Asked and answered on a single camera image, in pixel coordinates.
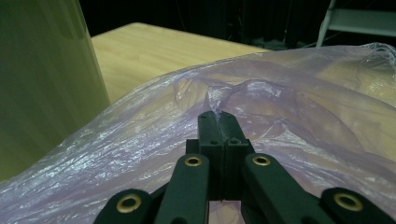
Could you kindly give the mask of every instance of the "translucent plastic sheet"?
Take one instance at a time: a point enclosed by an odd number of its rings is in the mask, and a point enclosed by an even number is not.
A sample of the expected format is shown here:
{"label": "translucent plastic sheet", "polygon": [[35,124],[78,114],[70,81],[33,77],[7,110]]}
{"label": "translucent plastic sheet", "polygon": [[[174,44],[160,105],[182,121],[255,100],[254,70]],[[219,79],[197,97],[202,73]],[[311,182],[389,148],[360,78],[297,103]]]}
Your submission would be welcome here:
{"label": "translucent plastic sheet", "polygon": [[[355,190],[396,218],[395,49],[258,53],[158,77],[0,185],[2,223],[92,223],[123,189],[167,182],[207,110],[238,118],[256,151],[304,187]],[[210,223],[244,223],[211,203]]]}

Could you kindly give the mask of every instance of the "table surface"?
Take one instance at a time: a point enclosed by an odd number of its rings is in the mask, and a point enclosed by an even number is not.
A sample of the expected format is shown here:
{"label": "table surface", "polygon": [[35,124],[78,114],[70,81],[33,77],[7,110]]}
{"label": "table surface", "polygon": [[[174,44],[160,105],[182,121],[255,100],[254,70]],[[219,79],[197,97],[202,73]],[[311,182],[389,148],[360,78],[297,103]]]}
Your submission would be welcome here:
{"label": "table surface", "polygon": [[143,23],[97,35],[92,44],[111,103],[150,79],[178,69],[268,51]]}

